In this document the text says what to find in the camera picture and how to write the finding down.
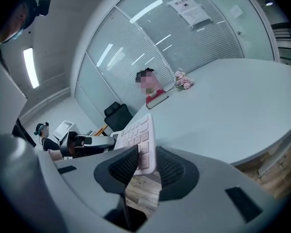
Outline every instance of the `book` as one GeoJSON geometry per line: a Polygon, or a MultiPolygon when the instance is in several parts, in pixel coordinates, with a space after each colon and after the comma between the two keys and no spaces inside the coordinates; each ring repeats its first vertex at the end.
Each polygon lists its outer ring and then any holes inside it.
{"type": "Polygon", "coordinates": [[[157,90],[156,95],[148,96],[145,100],[146,107],[148,109],[152,109],[154,106],[158,105],[159,103],[163,102],[165,99],[168,98],[167,93],[164,90],[157,90]]]}

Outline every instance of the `wooden floor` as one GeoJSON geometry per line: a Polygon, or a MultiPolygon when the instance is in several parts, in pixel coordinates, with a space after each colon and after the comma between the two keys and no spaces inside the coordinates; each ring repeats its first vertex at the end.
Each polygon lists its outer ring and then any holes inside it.
{"type": "MultiPolygon", "coordinates": [[[[274,166],[260,177],[258,169],[269,156],[267,152],[236,168],[259,183],[274,198],[281,199],[291,193],[291,147],[274,166]]],[[[159,194],[162,189],[158,172],[154,173],[154,177],[155,179],[149,179],[146,176],[133,177],[126,188],[127,205],[143,211],[148,218],[158,206],[159,194]]]]}

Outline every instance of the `chair backrest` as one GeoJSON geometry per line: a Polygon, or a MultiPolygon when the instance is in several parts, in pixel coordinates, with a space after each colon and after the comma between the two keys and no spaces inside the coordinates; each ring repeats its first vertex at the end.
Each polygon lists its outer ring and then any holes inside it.
{"type": "Polygon", "coordinates": [[[129,112],[127,105],[122,104],[115,112],[106,116],[104,121],[114,132],[116,132],[123,130],[130,120],[132,120],[132,115],[129,112]]]}
{"type": "Polygon", "coordinates": [[[120,104],[118,102],[114,102],[107,109],[105,109],[104,113],[106,117],[111,116],[114,112],[116,112],[120,108],[120,104]]]}

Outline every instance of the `table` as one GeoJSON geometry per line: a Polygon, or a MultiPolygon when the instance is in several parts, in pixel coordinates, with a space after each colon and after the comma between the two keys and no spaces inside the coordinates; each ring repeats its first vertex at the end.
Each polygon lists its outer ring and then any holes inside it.
{"type": "Polygon", "coordinates": [[[188,74],[195,85],[174,89],[151,110],[157,146],[239,165],[291,132],[291,66],[255,59],[213,61],[188,74]]]}

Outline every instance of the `white keyboard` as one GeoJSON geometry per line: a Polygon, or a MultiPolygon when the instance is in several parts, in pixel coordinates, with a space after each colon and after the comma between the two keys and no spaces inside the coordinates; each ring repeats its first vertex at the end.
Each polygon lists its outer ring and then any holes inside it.
{"type": "Polygon", "coordinates": [[[134,176],[151,174],[156,169],[156,144],[153,118],[146,114],[138,121],[126,126],[122,131],[113,132],[111,137],[118,134],[114,149],[138,145],[139,164],[134,176]]]}

